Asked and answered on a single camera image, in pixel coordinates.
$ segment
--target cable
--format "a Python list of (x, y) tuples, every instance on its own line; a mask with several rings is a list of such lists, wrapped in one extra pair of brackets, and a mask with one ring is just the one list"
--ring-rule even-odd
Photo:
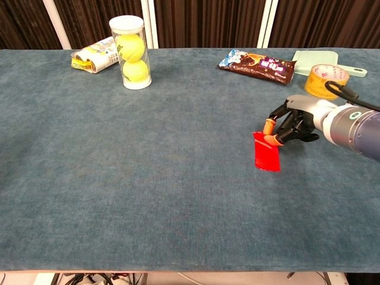
[(131, 275), (130, 274), (128, 274), (128, 284), (132, 285), (132, 283), (131, 283)]
[(107, 274), (105, 274), (105, 273), (99, 273), (99, 275), (102, 276), (106, 280), (107, 284), (113, 285), (112, 280), (108, 277)]
[(65, 285), (76, 285), (84, 279), (84, 276), (85, 276), (85, 274), (83, 274), (83, 273), (76, 274), (72, 279), (67, 281), (67, 283)]
[(95, 283), (95, 280), (93, 279), (93, 275), (92, 275), (92, 274), (89, 274), (89, 275), (87, 276), (87, 278), (90, 279), (90, 281), (91, 281), (92, 283)]
[(343, 98), (344, 100), (347, 100), (349, 102), (357, 104), (361, 107), (365, 107), (365, 108), (372, 109), (374, 111), (380, 112), (380, 106), (372, 105), (370, 103), (359, 100), (358, 99), (359, 96), (354, 91), (352, 91), (351, 89), (349, 89), (346, 86), (340, 85), (340, 84), (336, 83), (335, 81), (327, 81), (325, 83), (325, 87), (328, 91), (330, 91), (333, 94)]
[(57, 281), (57, 285), (60, 285), (63, 277), (64, 277), (64, 274), (62, 273), (61, 276), (60, 276), (60, 278), (59, 278), (59, 280)]
[(138, 285), (138, 282), (140, 281), (140, 279), (141, 279), (141, 277), (143, 276), (143, 274), (144, 274), (144, 273), (141, 273), (141, 274), (140, 274), (139, 278), (138, 278), (137, 281), (136, 281), (136, 285)]
[(190, 281), (191, 283), (194, 283), (196, 285), (203, 285), (202, 283), (199, 283), (198, 281), (195, 281), (194, 279), (186, 276), (184, 273), (181, 273), (181, 272), (177, 272), (178, 275), (182, 276), (184, 279), (187, 279), (188, 281)]
[(323, 278), (323, 280), (325, 281), (325, 284), (327, 284), (326, 278), (321, 273), (319, 273), (319, 272), (315, 272), (315, 273), (317, 273), (319, 276), (321, 276)]

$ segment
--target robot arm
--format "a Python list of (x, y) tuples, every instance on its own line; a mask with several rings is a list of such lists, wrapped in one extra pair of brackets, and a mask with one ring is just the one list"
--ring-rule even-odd
[[(327, 100), (304, 95), (291, 95), (284, 104), (273, 111), (264, 126), (264, 139), (272, 145), (283, 145), (287, 141), (299, 139), (304, 142), (315, 141), (318, 134), (314, 129), (323, 130), (324, 118), (337, 107)], [(277, 134), (272, 135), (278, 118), (287, 115), (279, 126)]]
[[(273, 134), (277, 119), (286, 114)], [(295, 139), (315, 141), (319, 138), (313, 133), (315, 129), (331, 143), (380, 162), (380, 112), (351, 102), (337, 106), (316, 97), (289, 96), (269, 115), (263, 130), (264, 140), (271, 145), (283, 145)]]

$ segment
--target packing tape roll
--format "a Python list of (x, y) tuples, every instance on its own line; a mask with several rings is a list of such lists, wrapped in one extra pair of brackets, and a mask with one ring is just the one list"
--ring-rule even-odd
[(334, 100), (338, 98), (325, 87), (327, 81), (335, 81), (340, 85), (346, 85), (350, 76), (347, 71), (330, 64), (318, 64), (311, 68), (308, 79), (305, 83), (305, 91), (309, 94), (327, 99)]

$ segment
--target black cable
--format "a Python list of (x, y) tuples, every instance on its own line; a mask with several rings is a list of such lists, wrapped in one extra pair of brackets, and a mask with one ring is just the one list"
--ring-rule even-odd
[(340, 85), (340, 84), (336, 83), (335, 81), (327, 81), (325, 83), (325, 87), (328, 91), (330, 91), (333, 94), (341, 97), (344, 100), (347, 100), (351, 103), (357, 104), (361, 107), (365, 107), (365, 108), (380, 112), (379, 106), (376, 106), (376, 105), (373, 105), (373, 104), (359, 100), (358, 99), (359, 96), (354, 91), (352, 91), (351, 89), (349, 89), (346, 86)]
[(323, 276), (325, 277), (326, 284), (327, 284), (327, 285), (332, 285), (332, 284), (331, 284), (330, 277), (328, 276), (328, 273), (327, 273), (327, 272), (323, 272)]
[(140, 277), (136, 281), (136, 285), (138, 285), (138, 282), (140, 281), (141, 277), (143, 276), (144, 273), (141, 273)]
[(53, 280), (52, 280), (52, 282), (51, 282), (50, 285), (57, 285), (58, 284), (59, 276), (60, 276), (59, 273), (54, 274)]
[(4, 284), (4, 280), (5, 280), (5, 273), (4, 273), (4, 277), (3, 277), (2, 280), (1, 280), (0, 285), (3, 285), (3, 284)]
[(92, 283), (95, 283), (95, 280), (93, 279), (93, 275), (92, 275), (92, 274), (89, 274), (89, 275), (87, 276), (87, 278), (90, 279), (90, 281), (91, 281)]
[(76, 274), (72, 279), (67, 281), (65, 285), (76, 285), (83, 280), (84, 274)]
[(113, 285), (112, 280), (107, 276), (107, 274), (99, 273), (99, 275), (102, 276), (106, 280), (107, 284)]
[(323, 280), (325, 281), (325, 284), (327, 284), (326, 278), (321, 273), (319, 273), (319, 272), (315, 272), (315, 273), (317, 273), (319, 276), (321, 276), (323, 278)]
[(60, 285), (63, 278), (64, 278), (64, 274), (62, 273), (60, 274), (59, 280), (57, 281), (56, 285)]

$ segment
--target dustpan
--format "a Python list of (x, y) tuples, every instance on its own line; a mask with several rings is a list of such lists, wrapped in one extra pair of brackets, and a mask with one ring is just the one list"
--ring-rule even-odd
[(367, 70), (363, 68), (339, 65), (338, 54), (328, 50), (297, 50), (293, 61), (297, 61), (294, 72), (306, 76), (309, 75), (311, 68), (317, 64), (336, 65), (352, 76), (364, 77), (367, 74)]

